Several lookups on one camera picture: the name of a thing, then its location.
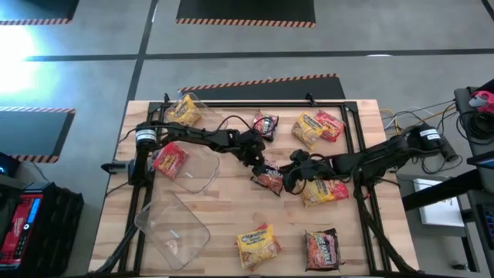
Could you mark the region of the black aluminium table frame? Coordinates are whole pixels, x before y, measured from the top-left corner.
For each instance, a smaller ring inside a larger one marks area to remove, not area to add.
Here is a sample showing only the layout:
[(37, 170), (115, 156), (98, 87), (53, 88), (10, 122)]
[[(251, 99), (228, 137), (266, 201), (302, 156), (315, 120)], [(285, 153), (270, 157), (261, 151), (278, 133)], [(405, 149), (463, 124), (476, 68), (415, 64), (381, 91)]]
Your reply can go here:
[[(359, 100), (358, 112), (339, 108), (333, 101), (319, 101), (311, 106), (304, 101), (262, 102), (259, 109), (280, 118), (275, 140), (267, 144), (265, 156), (287, 164), (289, 155), (303, 145), (291, 132), (301, 113), (326, 110), (338, 117), (347, 117), (350, 132), (334, 143), (320, 141), (314, 151), (320, 154), (341, 154), (382, 143), (386, 136), (375, 100)], [(207, 244), (182, 269), (173, 270), (157, 247), (144, 244), (141, 276), (244, 276), (247, 270), (240, 263), (236, 238), (258, 228), (271, 225), (281, 245), (281, 253), (255, 270), (256, 276), (307, 276), (306, 232), (335, 229), (343, 265), (341, 276), (365, 276), (369, 273), (360, 216), (355, 198), (306, 207), (297, 195), (273, 194), (252, 182), (252, 171), (230, 154), (219, 156), (216, 178), (202, 192), (191, 193), (165, 177), (154, 183), (154, 198), (177, 198), (186, 205), (187, 220), (197, 219), (208, 229)]]

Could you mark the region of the grey side desk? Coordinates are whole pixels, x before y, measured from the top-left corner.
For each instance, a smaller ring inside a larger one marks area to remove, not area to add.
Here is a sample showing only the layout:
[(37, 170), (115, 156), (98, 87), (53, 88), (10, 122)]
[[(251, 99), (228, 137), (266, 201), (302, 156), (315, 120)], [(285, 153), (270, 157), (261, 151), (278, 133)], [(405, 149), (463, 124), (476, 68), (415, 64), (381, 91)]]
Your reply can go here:
[(476, 87), (466, 87), (455, 89), (455, 104), (456, 109), (459, 112), (459, 116), (456, 120), (455, 127), (462, 137), (462, 140), (468, 145), (468, 149), (473, 155), (484, 154), (489, 151), (494, 151), (494, 137), (490, 139), (481, 140), (472, 137), (467, 128), (468, 119), (475, 111), (470, 105), (469, 100), (471, 93), (476, 90)]

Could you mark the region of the black floor mat striped edge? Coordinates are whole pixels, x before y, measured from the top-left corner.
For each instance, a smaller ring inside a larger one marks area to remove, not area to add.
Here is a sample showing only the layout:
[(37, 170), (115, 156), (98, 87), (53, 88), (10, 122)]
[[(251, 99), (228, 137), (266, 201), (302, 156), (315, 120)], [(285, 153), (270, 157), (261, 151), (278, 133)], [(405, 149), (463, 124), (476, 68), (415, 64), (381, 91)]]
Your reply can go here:
[(0, 0), (0, 25), (65, 25), (80, 0)]
[(54, 164), (75, 116), (74, 108), (0, 107), (0, 152), (18, 161)]
[(316, 26), (314, 0), (180, 0), (182, 25)]
[(185, 86), (178, 89), (178, 98), (186, 93), (200, 100), (303, 100), (307, 94), (316, 100), (346, 98), (335, 73)]

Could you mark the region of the black Fire Noodle packet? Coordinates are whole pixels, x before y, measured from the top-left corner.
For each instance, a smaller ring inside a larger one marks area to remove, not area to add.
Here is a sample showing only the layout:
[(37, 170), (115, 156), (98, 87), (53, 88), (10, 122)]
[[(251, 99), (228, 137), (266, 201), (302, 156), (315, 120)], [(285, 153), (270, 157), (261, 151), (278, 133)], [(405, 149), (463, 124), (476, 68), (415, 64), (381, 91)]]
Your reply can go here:
[(305, 232), (306, 271), (333, 271), (342, 264), (335, 229)]
[(260, 176), (254, 175), (250, 180), (263, 188), (269, 189), (277, 196), (280, 196), (281, 191), (283, 190), (283, 175), (279, 172), (279, 168), (273, 163), (272, 170), (267, 174), (262, 174)]
[(252, 127), (261, 134), (263, 139), (273, 142), (278, 123), (278, 116), (265, 114), (261, 110), (258, 110), (254, 116)]

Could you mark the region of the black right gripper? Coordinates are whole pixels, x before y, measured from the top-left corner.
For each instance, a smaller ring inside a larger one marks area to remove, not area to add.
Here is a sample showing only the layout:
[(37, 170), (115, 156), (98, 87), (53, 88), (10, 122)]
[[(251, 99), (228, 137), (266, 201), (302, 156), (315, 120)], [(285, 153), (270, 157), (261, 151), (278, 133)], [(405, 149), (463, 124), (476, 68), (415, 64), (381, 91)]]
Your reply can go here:
[(333, 170), (330, 157), (321, 154), (310, 154), (302, 149), (294, 151), (290, 156), (290, 164), (279, 167), (283, 173), (283, 187), (286, 192), (295, 194), (298, 181), (330, 180), (337, 173)]

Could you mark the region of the clear plastic bin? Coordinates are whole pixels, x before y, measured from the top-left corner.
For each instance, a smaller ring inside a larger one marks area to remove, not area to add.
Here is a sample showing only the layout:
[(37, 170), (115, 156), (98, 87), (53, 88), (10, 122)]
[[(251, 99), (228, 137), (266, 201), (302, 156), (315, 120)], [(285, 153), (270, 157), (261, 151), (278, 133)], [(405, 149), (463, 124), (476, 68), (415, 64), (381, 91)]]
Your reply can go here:
[(158, 151), (155, 151), (151, 155), (151, 167), (157, 172), (157, 177), (163, 178), (165, 181), (173, 185), (177, 185), (190, 193), (202, 192), (207, 186), (209, 186), (218, 174), (220, 165), (219, 158), (211, 153), (206, 147), (191, 144), (186, 142), (172, 142), (182, 147), (189, 157), (186, 160), (184, 166), (178, 172), (174, 179), (170, 179), (159, 171), (156, 171), (152, 162), (157, 156)]
[(192, 100), (195, 102), (195, 105), (198, 107), (198, 109), (201, 111), (201, 119), (195, 122), (192, 126), (188, 125), (181, 125), (182, 127), (193, 127), (196, 129), (206, 129), (207, 131), (214, 131), (217, 128), (223, 129), (228, 126), (228, 121), (223, 122), (224, 117), (221, 114), (217, 114), (216, 112), (213, 111), (210, 107), (208, 107), (205, 103), (201, 102), (197, 96), (193, 93), (186, 93), (182, 97), (180, 97), (175, 103), (169, 106), (164, 112), (164, 121), (169, 123), (170, 121), (167, 120), (166, 113), (174, 106), (177, 105), (177, 103), (182, 100), (183, 97), (189, 95)]
[(172, 270), (185, 268), (208, 244), (211, 234), (175, 193), (160, 193), (134, 219)]

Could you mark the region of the dark device with blue light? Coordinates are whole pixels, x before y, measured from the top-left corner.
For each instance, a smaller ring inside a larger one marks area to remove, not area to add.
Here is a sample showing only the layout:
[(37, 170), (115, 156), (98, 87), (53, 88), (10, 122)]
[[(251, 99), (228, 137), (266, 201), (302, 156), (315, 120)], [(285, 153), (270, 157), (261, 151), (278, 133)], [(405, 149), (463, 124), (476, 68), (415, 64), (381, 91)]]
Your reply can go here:
[(19, 166), (20, 161), (0, 152), (0, 175), (14, 178)]

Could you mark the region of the yellow Maruchan noodle packet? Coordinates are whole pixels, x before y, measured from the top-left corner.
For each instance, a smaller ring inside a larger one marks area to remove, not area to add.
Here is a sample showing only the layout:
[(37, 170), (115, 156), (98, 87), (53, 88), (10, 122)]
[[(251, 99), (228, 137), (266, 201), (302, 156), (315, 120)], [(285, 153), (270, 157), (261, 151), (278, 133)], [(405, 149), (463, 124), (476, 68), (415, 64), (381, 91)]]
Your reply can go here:
[(292, 127), (292, 134), (306, 147), (313, 149), (316, 141), (327, 130), (308, 112), (302, 112)]
[(187, 95), (180, 100), (176, 106), (172, 107), (167, 113), (167, 120), (176, 122), (181, 125), (192, 126), (201, 119), (201, 111), (195, 105), (192, 98)]
[(237, 236), (236, 245), (239, 248), (242, 268), (250, 271), (254, 271), (265, 261), (276, 258), (282, 249), (272, 225), (267, 229), (255, 229)]
[(307, 208), (324, 202), (335, 201), (336, 197), (331, 191), (332, 188), (331, 181), (308, 181), (301, 193), (301, 198), (305, 207)]

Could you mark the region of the pink red handheld tool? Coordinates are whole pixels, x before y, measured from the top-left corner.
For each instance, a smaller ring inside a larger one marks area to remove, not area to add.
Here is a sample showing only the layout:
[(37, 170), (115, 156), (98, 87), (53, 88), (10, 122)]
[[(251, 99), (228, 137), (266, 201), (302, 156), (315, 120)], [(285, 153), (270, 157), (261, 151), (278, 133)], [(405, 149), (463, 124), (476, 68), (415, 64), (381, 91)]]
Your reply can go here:
[(469, 100), (469, 106), (478, 112), (494, 114), (494, 93), (485, 90), (474, 92)]

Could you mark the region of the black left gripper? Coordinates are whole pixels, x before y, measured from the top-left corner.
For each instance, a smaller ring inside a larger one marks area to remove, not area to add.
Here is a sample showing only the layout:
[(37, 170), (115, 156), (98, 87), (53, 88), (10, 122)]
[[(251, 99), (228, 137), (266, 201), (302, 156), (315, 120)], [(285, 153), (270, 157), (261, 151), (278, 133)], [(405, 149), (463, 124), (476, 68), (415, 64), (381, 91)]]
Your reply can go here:
[(262, 152), (266, 149), (264, 140), (257, 130), (248, 130), (233, 137), (232, 154), (244, 165), (252, 166), (255, 176), (267, 174), (272, 170), (272, 163), (265, 159)]

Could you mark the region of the black power adapter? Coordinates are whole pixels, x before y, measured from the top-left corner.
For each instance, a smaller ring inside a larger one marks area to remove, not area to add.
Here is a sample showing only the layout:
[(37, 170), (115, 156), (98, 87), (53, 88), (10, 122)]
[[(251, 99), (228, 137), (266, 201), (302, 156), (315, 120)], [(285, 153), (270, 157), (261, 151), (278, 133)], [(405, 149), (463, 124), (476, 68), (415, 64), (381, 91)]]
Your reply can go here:
[(452, 162), (458, 158), (457, 153), (454, 148), (450, 145), (448, 139), (444, 135), (440, 135), (441, 139), (439, 142), (440, 153), (446, 162)]

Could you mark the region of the white box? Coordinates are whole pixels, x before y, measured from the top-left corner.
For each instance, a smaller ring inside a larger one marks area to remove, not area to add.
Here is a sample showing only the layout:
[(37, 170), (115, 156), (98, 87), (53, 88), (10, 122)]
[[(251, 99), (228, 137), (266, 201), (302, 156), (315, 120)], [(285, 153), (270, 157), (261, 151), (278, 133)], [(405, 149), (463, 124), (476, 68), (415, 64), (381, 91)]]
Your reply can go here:
[(456, 197), (420, 207), (419, 214), (423, 225), (465, 227)]

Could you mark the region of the black ribbed crate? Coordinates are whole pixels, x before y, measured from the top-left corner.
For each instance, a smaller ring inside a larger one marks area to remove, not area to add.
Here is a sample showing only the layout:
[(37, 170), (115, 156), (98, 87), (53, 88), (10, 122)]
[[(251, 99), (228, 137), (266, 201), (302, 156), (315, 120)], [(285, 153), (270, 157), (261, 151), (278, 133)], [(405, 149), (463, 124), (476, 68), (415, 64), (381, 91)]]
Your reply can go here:
[(36, 265), (46, 276), (65, 272), (84, 206), (83, 196), (53, 182), (43, 190)]

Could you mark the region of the black metal crossbar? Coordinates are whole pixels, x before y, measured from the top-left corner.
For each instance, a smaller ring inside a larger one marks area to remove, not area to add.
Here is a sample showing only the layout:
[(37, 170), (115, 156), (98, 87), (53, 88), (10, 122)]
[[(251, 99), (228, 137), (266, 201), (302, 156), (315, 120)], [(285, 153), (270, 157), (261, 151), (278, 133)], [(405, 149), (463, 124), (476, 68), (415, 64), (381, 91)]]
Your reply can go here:
[(409, 211), (465, 194), (468, 191), (482, 191), (483, 189), (479, 172), (471, 170), (440, 184), (406, 195), (402, 198), (402, 203), (404, 210)]

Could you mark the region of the red black equipment unit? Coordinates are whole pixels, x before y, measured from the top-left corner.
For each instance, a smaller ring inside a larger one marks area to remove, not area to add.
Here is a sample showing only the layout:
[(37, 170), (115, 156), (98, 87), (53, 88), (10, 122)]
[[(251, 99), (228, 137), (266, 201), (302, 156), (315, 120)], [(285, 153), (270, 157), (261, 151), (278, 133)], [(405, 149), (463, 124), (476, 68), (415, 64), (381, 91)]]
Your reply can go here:
[(27, 253), (29, 238), (42, 203), (40, 192), (20, 195), (13, 216), (7, 226), (7, 233), (0, 247), (0, 268), (18, 267)]

